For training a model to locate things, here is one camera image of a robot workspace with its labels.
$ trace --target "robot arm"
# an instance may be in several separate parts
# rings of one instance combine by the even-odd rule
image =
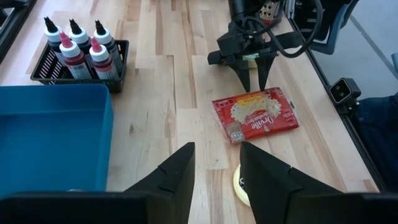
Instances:
[[[277,23],[269,26],[259,17],[261,8],[269,2],[279,2],[278,19],[283,15],[283,5],[285,0],[228,0],[231,22],[228,25],[228,32],[217,39],[220,50],[212,52],[208,56],[210,65],[225,63],[231,67],[238,75],[246,92],[250,92],[250,76],[248,61],[243,60],[245,55],[258,54],[256,63],[258,67],[259,86],[261,90],[265,89],[269,70],[278,51],[286,57],[297,57],[308,47],[308,43],[302,41],[299,31],[274,36],[271,32]],[[320,8],[320,19],[322,20],[322,7]],[[271,37],[270,42],[266,42],[262,35],[268,33]],[[299,47],[302,49],[294,54],[288,54],[284,49]]]

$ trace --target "blue plastic bin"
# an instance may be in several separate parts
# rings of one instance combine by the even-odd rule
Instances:
[[[112,127],[105,85],[0,87],[0,198],[105,190]]]

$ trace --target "red popcorn bag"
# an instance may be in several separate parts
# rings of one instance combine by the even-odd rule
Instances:
[[[212,101],[231,143],[297,128],[293,109],[280,88]]]

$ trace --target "gray floor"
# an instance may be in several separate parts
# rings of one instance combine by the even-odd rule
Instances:
[[[398,52],[397,9],[397,0],[359,0],[340,32],[335,53],[313,52],[330,83],[354,78],[362,90],[361,99],[398,92],[398,74],[391,60],[391,54]]]

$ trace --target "black nozzle cap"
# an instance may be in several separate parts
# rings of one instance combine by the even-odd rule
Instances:
[[[69,19],[70,28],[72,28],[72,34],[81,34],[81,28],[75,22],[74,19]]]
[[[58,28],[55,26],[55,24],[51,21],[51,19],[48,16],[44,17],[44,22],[49,32],[51,33],[58,32]]]
[[[95,20],[95,28],[97,29],[97,34],[98,35],[105,35],[106,34],[106,30],[104,28],[104,26],[102,26],[101,22],[99,20]]]

